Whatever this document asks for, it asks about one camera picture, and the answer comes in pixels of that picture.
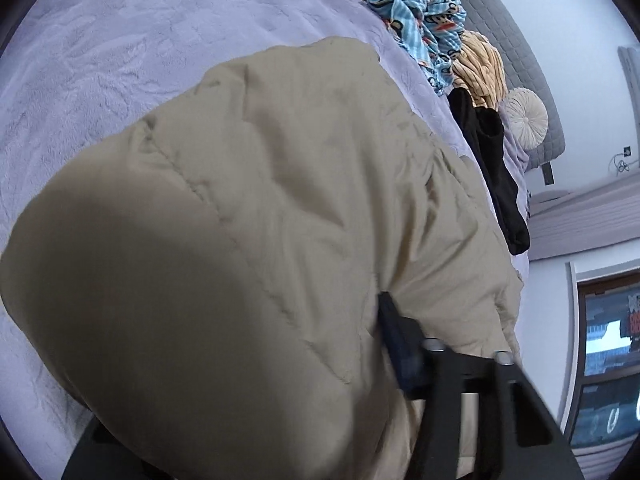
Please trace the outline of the blue monkey print pajamas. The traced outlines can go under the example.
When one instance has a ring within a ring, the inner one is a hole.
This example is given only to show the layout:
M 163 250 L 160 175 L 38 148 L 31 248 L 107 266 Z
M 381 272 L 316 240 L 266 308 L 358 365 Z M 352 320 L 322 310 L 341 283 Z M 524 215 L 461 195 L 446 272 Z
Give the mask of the blue monkey print pajamas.
M 441 96 L 452 85 L 466 12 L 460 0 L 362 0 Z

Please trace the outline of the lavender curtain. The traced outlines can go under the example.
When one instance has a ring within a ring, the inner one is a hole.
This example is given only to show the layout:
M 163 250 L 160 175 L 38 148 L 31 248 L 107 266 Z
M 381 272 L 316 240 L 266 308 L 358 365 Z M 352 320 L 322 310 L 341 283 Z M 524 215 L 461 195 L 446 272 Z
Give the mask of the lavender curtain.
M 608 93 L 582 103 L 602 120 L 573 136 L 552 168 L 560 182 L 534 195 L 529 229 L 533 261 L 600 249 L 639 237 L 639 48 L 620 47 L 623 99 L 634 124 L 623 135 L 617 101 Z

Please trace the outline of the round cream cushion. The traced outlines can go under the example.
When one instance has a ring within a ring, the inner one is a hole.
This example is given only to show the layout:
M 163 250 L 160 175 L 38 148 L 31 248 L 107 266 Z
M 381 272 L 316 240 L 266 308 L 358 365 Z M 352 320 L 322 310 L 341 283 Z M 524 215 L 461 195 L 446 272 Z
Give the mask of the round cream cushion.
M 539 148 L 549 128 L 549 118 L 542 99 L 527 88 L 511 89 L 500 103 L 508 127 L 525 151 Z

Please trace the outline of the black folded garment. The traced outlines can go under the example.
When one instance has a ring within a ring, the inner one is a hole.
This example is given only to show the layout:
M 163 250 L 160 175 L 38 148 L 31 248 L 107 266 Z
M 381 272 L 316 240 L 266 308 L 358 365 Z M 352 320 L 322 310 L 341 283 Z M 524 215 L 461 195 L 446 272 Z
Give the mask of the black folded garment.
M 521 255 L 528 251 L 530 238 L 518 210 L 518 186 L 503 160 L 504 128 L 500 116 L 492 108 L 476 107 L 465 88 L 454 88 L 447 99 L 480 166 L 506 246 L 512 256 Z

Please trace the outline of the beige puffer coat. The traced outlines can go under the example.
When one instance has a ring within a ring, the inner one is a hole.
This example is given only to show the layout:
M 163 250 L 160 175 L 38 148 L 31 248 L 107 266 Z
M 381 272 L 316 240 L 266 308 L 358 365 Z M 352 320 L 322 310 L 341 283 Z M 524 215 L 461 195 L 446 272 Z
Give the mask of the beige puffer coat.
M 376 297 L 491 356 L 521 289 L 474 162 L 338 37 L 217 65 L 82 151 L 1 258 L 50 373 L 179 479 L 401 478 L 419 409 Z

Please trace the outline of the yellow striped garment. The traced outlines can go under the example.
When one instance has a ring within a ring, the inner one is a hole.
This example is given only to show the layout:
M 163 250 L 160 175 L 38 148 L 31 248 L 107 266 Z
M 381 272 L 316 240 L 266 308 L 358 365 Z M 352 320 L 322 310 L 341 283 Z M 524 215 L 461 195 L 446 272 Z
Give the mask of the yellow striped garment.
M 461 41 L 461 52 L 452 64 L 452 85 L 469 92 L 475 106 L 498 110 L 508 93 L 500 52 L 484 35 L 472 30 L 466 30 Z

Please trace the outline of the grey padded headboard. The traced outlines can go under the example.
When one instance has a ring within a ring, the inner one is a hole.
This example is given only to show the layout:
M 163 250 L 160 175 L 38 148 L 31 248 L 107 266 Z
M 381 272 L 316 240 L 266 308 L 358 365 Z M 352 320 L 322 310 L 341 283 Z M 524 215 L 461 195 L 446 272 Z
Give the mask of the grey padded headboard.
M 552 185 L 553 159 L 565 151 L 561 119 L 548 82 L 522 34 L 518 24 L 501 0 L 461 0 L 466 11 L 465 26 L 488 38 L 502 56 L 506 83 L 513 88 L 524 87 L 537 93 L 548 113 L 548 133 L 541 145 L 528 152 L 530 170 L 540 169 L 544 183 Z

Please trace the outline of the dark framed window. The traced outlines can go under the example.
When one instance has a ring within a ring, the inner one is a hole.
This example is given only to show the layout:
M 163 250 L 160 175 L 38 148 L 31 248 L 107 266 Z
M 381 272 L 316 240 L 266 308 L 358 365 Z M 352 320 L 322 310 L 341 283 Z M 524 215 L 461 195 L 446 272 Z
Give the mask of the dark framed window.
M 565 434 L 575 450 L 639 433 L 639 272 L 577 284 L 578 361 Z

